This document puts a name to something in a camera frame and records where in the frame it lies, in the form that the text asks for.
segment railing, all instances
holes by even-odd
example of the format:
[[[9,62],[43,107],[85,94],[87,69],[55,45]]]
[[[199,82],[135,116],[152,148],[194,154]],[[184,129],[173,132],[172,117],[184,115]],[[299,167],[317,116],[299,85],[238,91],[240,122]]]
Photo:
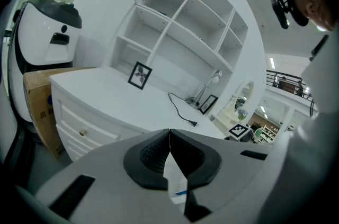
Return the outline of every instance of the railing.
[[[266,85],[280,88],[284,91],[300,96],[310,102],[313,100],[310,91],[306,89],[306,84],[298,76],[267,70]]]

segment cardboard box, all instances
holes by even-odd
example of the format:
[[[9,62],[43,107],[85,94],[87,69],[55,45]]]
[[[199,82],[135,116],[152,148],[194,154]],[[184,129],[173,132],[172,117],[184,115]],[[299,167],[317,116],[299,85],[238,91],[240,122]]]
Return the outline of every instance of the cardboard box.
[[[27,106],[43,144],[58,159],[65,151],[56,128],[49,76],[88,68],[62,68],[32,71],[23,75]]]

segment black slot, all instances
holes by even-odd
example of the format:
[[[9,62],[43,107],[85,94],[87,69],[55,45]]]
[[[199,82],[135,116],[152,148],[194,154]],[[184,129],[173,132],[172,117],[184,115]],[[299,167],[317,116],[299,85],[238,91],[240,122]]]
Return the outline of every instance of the black slot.
[[[69,44],[69,35],[54,33],[50,44],[67,45]]]
[[[240,153],[243,156],[247,156],[250,158],[258,159],[258,160],[265,160],[267,154],[256,153],[255,151],[244,150]]]
[[[196,222],[201,218],[208,216],[211,211],[201,205],[198,205],[194,193],[191,190],[187,191],[184,215],[191,221]]]
[[[95,178],[85,175],[79,176],[50,206],[50,209],[59,216],[68,219],[94,180]]]

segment white robot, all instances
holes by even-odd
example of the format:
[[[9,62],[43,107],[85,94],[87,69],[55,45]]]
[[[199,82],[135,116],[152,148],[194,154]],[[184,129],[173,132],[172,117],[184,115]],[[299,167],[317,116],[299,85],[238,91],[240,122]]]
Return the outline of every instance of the white robot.
[[[13,21],[15,26],[8,52],[10,98],[16,113],[24,121],[32,122],[23,74],[71,67],[82,20],[73,4],[29,0],[16,12]]]

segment framed photo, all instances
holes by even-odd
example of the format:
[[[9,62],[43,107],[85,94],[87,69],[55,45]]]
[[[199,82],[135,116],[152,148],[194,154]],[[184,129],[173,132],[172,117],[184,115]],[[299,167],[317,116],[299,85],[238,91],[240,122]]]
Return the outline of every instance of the framed photo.
[[[214,95],[210,95],[207,100],[201,105],[200,112],[205,115],[206,112],[214,105],[214,103],[217,101],[218,97],[215,97]]]
[[[144,64],[141,64],[140,62],[137,62],[134,66],[131,76],[128,79],[128,83],[139,89],[144,89],[144,86],[151,72],[151,68],[145,66]]]

